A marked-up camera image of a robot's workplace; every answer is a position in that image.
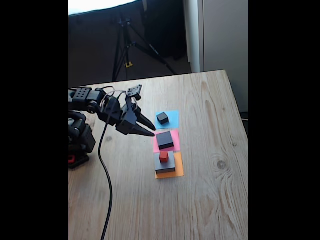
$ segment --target gray block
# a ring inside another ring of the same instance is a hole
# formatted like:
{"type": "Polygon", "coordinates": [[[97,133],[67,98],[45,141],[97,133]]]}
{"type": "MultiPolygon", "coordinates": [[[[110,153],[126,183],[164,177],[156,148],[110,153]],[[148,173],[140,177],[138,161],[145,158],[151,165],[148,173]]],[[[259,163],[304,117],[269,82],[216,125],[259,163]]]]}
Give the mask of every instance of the gray block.
{"type": "Polygon", "coordinates": [[[175,156],[173,151],[168,151],[168,162],[161,163],[159,156],[160,153],[154,153],[154,164],[155,164],[155,172],[157,174],[163,174],[167,172],[175,172],[176,171],[176,163],[175,156]]]}
{"type": "Polygon", "coordinates": [[[174,146],[174,141],[171,136],[170,131],[158,133],[156,136],[156,140],[158,142],[159,149],[166,149],[174,146]]]}

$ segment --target robotic arm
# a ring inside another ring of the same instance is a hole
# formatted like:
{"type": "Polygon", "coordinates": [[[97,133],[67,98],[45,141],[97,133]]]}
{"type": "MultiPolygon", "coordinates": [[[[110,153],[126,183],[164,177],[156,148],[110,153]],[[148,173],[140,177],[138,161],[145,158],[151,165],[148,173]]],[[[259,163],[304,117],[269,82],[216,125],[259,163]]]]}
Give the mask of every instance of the robotic arm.
{"type": "Polygon", "coordinates": [[[155,131],[156,127],[141,114],[141,109],[136,103],[132,103],[132,98],[137,101],[141,99],[142,85],[129,88],[125,92],[125,105],[120,106],[119,100],[107,93],[102,88],[93,90],[90,87],[72,88],[68,90],[68,117],[69,117],[69,168],[73,169],[80,164],[87,162],[94,149],[96,141],[92,135],[92,130],[86,124],[86,116],[77,111],[86,111],[90,114],[98,115],[99,119],[124,134],[136,134],[154,137],[155,134],[140,126],[145,125],[155,131]]]}

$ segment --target red cube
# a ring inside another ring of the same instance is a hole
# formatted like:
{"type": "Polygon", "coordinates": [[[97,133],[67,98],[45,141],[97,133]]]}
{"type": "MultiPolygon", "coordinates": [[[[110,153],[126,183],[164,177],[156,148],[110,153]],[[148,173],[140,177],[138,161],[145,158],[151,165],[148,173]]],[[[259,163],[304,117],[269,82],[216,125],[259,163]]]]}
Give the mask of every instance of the red cube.
{"type": "Polygon", "coordinates": [[[167,151],[161,151],[159,156],[161,163],[167,163],[169,159],[169,155],[167,151]]]}

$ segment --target blue paper square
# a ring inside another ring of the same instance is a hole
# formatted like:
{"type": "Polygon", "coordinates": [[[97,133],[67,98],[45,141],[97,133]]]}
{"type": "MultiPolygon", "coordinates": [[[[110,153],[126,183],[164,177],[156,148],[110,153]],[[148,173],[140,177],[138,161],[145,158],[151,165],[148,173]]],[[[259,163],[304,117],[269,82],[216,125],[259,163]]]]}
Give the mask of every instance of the blue paper square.
{"type": "Polygon", "coordinates": [[[157,111],[155,113],[155,128],[156,129],[177,129],[179,128],[179,111],[157,111]],[[169,117],[169,122],[161,125],[157,119],[157,115],[165,112],[169,117]]]}

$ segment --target white wall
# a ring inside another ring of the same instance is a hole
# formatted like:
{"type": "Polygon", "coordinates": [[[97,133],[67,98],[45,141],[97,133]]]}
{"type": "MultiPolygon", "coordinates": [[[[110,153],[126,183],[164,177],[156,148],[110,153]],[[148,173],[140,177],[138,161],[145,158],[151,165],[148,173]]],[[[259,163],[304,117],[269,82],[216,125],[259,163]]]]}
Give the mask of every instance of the white wall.
{"type": "Polygon", "coordinates": [[[203,0],[183,0],[188,62],[193,73],[204,71],[203,0]]]}
{"type": "Polygon", "coordinates": [[[203,0],[203,20],[204,71],[225,69],[239,111],[248,112],[249,0],[203,0]]]}

